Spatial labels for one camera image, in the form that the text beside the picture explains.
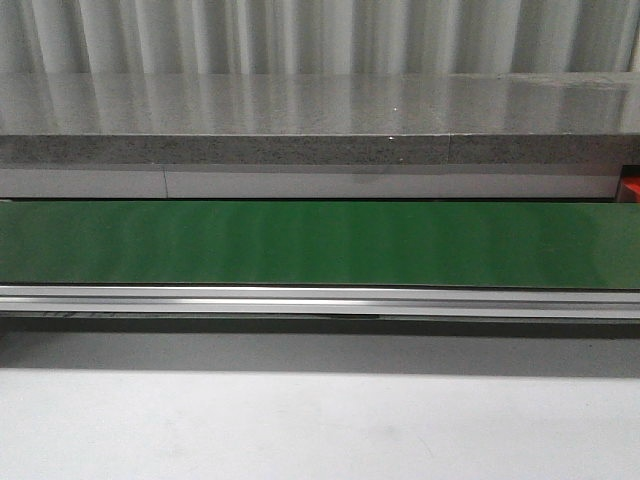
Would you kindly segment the white pleated curtain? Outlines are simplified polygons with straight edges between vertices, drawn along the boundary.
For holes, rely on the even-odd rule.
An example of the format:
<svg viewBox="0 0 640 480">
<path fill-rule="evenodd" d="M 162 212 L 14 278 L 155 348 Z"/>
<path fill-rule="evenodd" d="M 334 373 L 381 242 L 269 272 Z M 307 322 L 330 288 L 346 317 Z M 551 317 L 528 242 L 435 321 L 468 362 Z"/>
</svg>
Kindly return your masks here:
<svg viewBox="0 0 640 480">
<path fill-rule="evenodd" d="M 635 72 L 635 1 L 5 1 L 5 73 Z"/>
</svg>

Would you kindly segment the aluminium conveyor frame rail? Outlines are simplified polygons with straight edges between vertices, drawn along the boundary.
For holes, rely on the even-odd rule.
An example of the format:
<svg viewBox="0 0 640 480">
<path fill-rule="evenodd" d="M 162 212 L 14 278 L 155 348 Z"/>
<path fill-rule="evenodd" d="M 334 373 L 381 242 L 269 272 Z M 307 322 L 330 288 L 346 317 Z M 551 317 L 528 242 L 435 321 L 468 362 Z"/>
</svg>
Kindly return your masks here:
<svg viewBox="0 0 640 480">
<path fill-rule="evenodd" d="M 265 286 L 8 286 L 6 312 L 382 315 L 636 321 L 633 291 Z"/>
</svg>

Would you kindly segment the grey stone counter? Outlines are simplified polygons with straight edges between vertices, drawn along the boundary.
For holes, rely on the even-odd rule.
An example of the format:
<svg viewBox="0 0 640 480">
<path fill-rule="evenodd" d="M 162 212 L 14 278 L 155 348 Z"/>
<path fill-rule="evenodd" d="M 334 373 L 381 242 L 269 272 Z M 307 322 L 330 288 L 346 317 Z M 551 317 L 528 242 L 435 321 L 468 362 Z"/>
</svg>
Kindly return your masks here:
<svg viewBox="0 0 640 480">
<path fill-rule="evenodd" d="M 617 200 L 630 175 L 631 73 L 1 78 L 6 199 Z"/>
</svg>

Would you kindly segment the red box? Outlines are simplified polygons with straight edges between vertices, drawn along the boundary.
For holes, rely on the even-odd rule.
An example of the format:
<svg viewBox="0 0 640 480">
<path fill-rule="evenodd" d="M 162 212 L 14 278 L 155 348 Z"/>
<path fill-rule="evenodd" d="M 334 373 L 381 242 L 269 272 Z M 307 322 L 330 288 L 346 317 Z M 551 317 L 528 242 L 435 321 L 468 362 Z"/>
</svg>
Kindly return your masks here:
<svg viewBox="0 0 640 480">
<path fill-rule="evenodd" d="M 621 203 L 640 203 L 640 176 L 623 176 L 619 182 L 617 200 Z"/>
</svg>

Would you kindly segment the green conveyor belt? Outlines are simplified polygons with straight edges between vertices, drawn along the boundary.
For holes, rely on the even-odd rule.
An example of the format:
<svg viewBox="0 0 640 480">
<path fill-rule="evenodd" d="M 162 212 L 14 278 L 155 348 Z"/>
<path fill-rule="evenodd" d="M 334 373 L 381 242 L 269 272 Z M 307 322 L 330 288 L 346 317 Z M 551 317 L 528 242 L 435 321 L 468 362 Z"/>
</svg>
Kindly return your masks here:
<svg viewBox="0 0 640 480">
<path fill-rule="evenodd" d="M 5 201 L 1 279 L 635 289 L 639 208 L 578 202 Z"/>
</svg>

